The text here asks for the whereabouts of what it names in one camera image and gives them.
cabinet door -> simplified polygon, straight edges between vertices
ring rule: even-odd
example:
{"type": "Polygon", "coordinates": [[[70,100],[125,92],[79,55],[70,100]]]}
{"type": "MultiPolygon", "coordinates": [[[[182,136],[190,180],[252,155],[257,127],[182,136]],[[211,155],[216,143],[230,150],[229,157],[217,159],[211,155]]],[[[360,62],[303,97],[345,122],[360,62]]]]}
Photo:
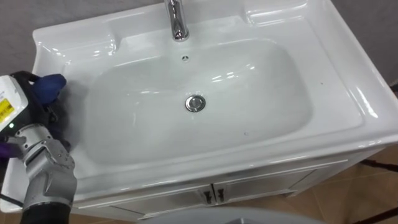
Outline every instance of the cabinet door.
{"type": "Polygon", "coordinates": [[[141,213],[143,215],[141,219],[143,219],[162,213],[183,210],[185,208],[205,207],[214,205],[215,203],[216,200],[211,185],[208,184],[132,198],[128,202],[112,205],[112,207],[141,213]]]}
{"type": "Polygon", "coordinates": [[[266,195],[292,192],[289,188],[313,170],[302,170],[278,175],[259,175],[214,184],[218,203],[228,203],[266,195]]]}

chrome drain stopper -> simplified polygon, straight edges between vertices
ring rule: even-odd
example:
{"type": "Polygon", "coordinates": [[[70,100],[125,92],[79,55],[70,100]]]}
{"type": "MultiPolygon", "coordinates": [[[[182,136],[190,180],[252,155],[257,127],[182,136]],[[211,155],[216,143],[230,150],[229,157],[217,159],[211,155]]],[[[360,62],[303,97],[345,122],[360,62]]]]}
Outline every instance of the chrome drain stopper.
{"type": "Polygon", "coordinates": [[[192,95],[185,102],[185,107],[191,112],[199,112],[206,106],[206,100],[200,95],[192,95]]]}

cabinet panel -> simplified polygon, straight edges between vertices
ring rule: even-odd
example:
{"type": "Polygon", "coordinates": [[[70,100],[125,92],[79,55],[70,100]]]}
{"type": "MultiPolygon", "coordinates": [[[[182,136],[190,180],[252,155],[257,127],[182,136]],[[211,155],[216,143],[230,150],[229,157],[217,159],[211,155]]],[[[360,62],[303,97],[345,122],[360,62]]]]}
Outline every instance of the cabinet panel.
{"type": "Polygon", "coordinates": [[[297,162],[290,162],[286,164],[275,164],[271,166],[266,166],[266,167],[258,167],[255,169],[248,169],[248,170],[241,170],[237,172],[232,172],[232,173],[227,173],[224,174],[221,177],[218,177],[217,181],[213,182],[219,182],[220,180],[226,182],[229,180],[237,180],[237,179],[244,179],[247,177],[253,177],[253,176],[259,176],[259,175],[274,175],[274,174],[283,174],[283,173],[288,173],[288,172],[296,172],[300,170],[315,170],[319,169],[322,167],[327,167],[327,166],[333,166],[337,164],[342,164],[345,162],[348,162],[347,159],[344,159],[343,157],[347,157],[347,155],[344,156],[335,156],[335,157],[328,157],[328,158],[323,158],[323,159],[310,159],[306,161],[297,161],[297,162]]]}
{"type": "Polygon", "coordinates": [[[142,213],[144,215],[143,218],[149,218],[184,208],[205,207],[213,205],[215,202],[211,186],[203,185],[192,189],[135,198],[126,203],[113,205],[113,207],[142,213]]]}
{"type": "Polygon", "coordinates": [[[260,175],[214,184],[218,203],[246,200],[270,194],[291,192],[289,188],[313,170],[302,170],[279,175],[260,175]]]}

vanity cabinet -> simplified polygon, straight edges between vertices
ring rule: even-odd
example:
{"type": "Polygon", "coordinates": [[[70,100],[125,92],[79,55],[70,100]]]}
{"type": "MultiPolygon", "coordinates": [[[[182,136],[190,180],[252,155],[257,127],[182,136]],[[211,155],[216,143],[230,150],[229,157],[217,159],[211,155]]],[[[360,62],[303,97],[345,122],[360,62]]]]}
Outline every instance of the vanity cabinet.
{"type": "Polygon", "coordinates": [[[144,197],[132,198],[130,201],[113,205],[142,214],[141,218],[150,218],[162,213],[186,208],[199,208],[215,205],[216,199],[210,184],[182,189],[171,192],[162,192],[144,197]]]}
{"type": "Polygon", "coordinates": [[[74,204],[74,213],[137,221],[270,195],[296,195],[379,151],[318,157],[160,185],[74,204]]]}
{"type": "Polygon", "coordinates": [[[286,174],[264,174],[238,180],[214,184],[218,203],[230,203],[267,195],[292,192],[289,188],[311,174],[312,170],[302,170],[286,174]]]}
{"type": "Polygon", "coordinates": [[[319,176],[335,170],[347,160],[306,164],[302,167],[284,166],[244,170],[219,177],[201,180],[208,184],[187,184],[150,191],[133,192],[80,204],[81,209],[98,212],[111,210],[122,220],[136,221],[187,208],[208,207],[230,202],[297,191],[296,185],[310,185],[319,176]]]}

yellow label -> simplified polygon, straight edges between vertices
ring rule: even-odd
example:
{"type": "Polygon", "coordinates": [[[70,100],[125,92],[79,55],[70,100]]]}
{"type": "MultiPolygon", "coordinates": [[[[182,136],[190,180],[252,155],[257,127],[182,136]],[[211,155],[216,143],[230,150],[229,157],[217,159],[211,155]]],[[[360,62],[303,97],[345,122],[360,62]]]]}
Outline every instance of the yellow label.
{"type": "Polygon", "coordinates": [[[12,112],[14,108],[7,99],[0,102],[0,123],[2,123],[12,112]]]}

